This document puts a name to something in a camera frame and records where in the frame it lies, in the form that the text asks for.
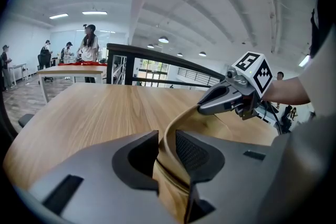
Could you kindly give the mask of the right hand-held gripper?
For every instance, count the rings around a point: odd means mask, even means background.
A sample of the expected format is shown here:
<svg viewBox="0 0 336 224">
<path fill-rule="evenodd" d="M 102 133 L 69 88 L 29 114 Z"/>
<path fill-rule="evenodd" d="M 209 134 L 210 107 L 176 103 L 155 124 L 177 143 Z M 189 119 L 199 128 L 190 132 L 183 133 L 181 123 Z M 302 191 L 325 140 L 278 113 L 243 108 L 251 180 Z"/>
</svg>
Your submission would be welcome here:
<svg viewBox="0 0 336 224">
<path fill-rule="evenodd" d="M 265 55 L 246 52 L 228 67 L 225 79 L 204 93 L 199 100 L 198 112 L 213 115 L 235 109 L 243 120 L 255 117 L 255 109 L 259 107 L 272 82 L 271 68 Z M 238 101 L 232 101 L 238 92 L 242 97 Z"/>
</svg>

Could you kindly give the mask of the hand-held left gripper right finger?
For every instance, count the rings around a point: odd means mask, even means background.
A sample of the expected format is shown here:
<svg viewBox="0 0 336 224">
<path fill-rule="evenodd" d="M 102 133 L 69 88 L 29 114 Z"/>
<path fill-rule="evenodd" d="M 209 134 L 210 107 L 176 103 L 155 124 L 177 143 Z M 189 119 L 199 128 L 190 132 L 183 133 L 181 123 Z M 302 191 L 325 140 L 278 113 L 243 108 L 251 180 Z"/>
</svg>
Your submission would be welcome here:
<svg viewBox="0 0 336 224">
<path fill-rule="evenodd" d="M 190 177 L 185 224 L 235 224 L 248 218 L 251 183 L 269 146 L 177 130 L 176 154 Z"/>
</svg>

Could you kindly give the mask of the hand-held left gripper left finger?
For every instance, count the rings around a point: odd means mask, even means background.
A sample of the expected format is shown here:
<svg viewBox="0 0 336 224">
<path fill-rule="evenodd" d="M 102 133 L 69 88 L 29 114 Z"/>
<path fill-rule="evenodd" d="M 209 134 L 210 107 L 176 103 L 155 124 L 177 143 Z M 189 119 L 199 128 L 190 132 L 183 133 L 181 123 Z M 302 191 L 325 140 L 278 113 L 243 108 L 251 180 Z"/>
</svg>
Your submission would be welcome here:
<svg viewBox="0 0 336 224">
<path fill-rule="evenodd" d="M 158 131 L 86 147 L 29 190 L 27 205 L 45 224 L 175 224 L 152 177 Z"/>
</svg>

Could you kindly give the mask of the person's right forearm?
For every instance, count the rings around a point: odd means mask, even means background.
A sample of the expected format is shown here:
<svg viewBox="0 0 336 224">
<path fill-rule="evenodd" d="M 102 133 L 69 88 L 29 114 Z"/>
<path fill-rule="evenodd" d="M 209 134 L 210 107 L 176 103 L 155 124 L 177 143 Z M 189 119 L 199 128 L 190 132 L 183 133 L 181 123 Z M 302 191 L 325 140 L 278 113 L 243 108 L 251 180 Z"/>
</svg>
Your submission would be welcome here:
<svg viewBox="0 0 336 224">
<path fill-rule="evenodd" d="M 304 76 L 287 80 L 273 80 L 262 100 L 288 105 L 307 104 L 310 102 L 308 92 L 312 85 L 312 80 Z"/>
</svg>

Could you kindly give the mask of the glass window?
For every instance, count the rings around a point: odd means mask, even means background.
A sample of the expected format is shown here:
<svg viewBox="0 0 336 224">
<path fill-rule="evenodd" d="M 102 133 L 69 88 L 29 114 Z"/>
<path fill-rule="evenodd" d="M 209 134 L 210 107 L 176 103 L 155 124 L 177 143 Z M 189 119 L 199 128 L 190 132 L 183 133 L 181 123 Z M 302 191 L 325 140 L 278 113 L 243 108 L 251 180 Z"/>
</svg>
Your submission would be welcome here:
<svg viewBox="0 0 336 224">
<path fill-rule="evenodd" d="M 169 66 L 166 63 L 136 58 L 133 77 L 153 80 L 166 80 Z"/>
</svg>

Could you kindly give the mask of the black office chair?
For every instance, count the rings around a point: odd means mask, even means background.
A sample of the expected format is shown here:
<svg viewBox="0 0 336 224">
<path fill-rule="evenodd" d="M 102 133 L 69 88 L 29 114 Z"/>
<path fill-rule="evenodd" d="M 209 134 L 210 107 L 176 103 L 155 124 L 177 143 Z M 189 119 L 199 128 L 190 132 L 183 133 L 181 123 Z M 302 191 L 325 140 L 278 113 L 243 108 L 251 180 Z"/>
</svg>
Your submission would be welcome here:
<svg viewBox="0 0 336 224">
<path fill-rule="evenodd" d="M 18 124 L 20 127 L 24 127 L 33 117 L 34 114 L 27 113 L 18 119 Z"/>
<path fill-rule="evenodd" d="M 51 54 L 38 55 L 38 71 L 50 67 Z"/>
</svg>

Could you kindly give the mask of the person's black shirt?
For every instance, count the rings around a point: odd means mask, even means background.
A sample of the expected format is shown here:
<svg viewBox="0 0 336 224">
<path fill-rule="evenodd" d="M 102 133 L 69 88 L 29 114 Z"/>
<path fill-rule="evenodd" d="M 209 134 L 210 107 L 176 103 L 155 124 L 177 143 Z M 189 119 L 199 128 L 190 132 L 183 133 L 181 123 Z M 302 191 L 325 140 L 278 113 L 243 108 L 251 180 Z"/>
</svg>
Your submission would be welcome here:
<svg viewBox="0 0 336 224">
<path fill-rule="evenodd" d="M 318 5 L 314 7 L 311 13 L 311 45 L 310 45 L 310 58 L 313 59 L 318 53 L 323 43 L 323 31 L 319 27 Z"/>
</svg>

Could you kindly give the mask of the wooden table with white legs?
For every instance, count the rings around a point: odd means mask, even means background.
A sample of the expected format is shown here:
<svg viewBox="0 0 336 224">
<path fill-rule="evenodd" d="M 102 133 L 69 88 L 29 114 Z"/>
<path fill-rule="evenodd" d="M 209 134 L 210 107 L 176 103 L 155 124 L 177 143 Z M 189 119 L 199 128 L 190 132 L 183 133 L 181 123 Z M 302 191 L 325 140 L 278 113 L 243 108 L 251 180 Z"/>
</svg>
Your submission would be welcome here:
<svg viewBox="0 0 336 224">
<path fill-rule="evenodd" d="M 40 88 L 44 98 L 44 102 L 47 104 L 49 98 L 46 91 L 44 78 L 46 77 L 70 77 L 72 82 L 75 83 L 76 77 L 93 77 L 96 83 L 103 83 L 103 78 L 107 74 L 106 66 L 84 66 L 84 65 L 58 65 L 43 70 L 38 70 L 37 75 L 39 77 Z"/>
</svg>

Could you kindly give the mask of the red cloth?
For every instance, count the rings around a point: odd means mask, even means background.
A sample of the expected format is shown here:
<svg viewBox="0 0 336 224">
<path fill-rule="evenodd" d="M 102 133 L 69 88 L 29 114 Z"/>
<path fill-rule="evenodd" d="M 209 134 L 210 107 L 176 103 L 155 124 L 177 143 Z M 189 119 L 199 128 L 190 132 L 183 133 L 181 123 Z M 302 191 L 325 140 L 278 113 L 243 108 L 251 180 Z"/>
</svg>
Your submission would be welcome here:
<svg viewBox="0 0 336 224">
<path fill-rule="evenodd" d="M 94 62 L 94 61 L 82 61 L 82 62 L 59 63 L 58 66 L 102 66 L 102 67 L 106 67 L 107 64 Z"/>
</svg>

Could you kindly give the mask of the black railing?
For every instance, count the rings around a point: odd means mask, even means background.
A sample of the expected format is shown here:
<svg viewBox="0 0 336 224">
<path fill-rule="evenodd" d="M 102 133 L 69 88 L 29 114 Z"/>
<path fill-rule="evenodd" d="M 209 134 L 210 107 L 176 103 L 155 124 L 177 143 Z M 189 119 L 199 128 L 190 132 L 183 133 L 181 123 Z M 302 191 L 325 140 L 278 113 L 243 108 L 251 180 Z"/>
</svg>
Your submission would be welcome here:
<svg viewBox="0 0 336 224">
<path fill-rule="evenodd" d="M 160 79 L 147 79 L 147 78 L 134 77 L 133 69 L 136 58 L 159 61 L 161 63 L 166 63 L 168 65 L 173 65 L 179 68 L 185 68 L 198 73 L 203 73 L 207 76 L 213 77 L 220 81 L 223 81 L 225 79 L 225 76 L 223 74 L 215 72 L 211 69 L 202 67 L 198 64 L 181 59 L 179 57 L 171 56 L 157 51 L 151 51 L 136 46 L 111 44 L 111 43 L 107 44 L 107 50 L 108 50 L 107 84 L 111 84 L 113 82 L 112 69 L 113 69 L 113 58 L 115 56 L 126 57 L 125 70 L 124 70 L 125 85 L 132 85 L 133 82 L 154 82 L 158 84 L 164 83 L 164 84 L 175 84 L 175 85 L 192 86 L 192 87 L 205 87 L 205 88 L 209 87 L 209 85 L 187 83 L 174 80 L 160 80 Z"/>
</svg>

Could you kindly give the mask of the white desk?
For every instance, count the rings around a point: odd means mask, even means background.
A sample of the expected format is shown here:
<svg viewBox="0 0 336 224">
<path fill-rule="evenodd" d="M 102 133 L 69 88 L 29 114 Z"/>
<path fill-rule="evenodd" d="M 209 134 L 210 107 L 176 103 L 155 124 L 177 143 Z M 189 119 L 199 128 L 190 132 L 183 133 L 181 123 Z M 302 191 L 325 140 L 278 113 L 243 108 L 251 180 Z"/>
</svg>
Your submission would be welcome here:
<svg viewBox="0 0 336 224">
<path fill-rule="evenodd" d="M 17 86 L 16 70 L 21 72 L 21 80 L 27 80 L 29 78 L 27 64 L 13 65 L 9 67 L 10 74 L 12 75 L 13 84 Z"/>
</svg>

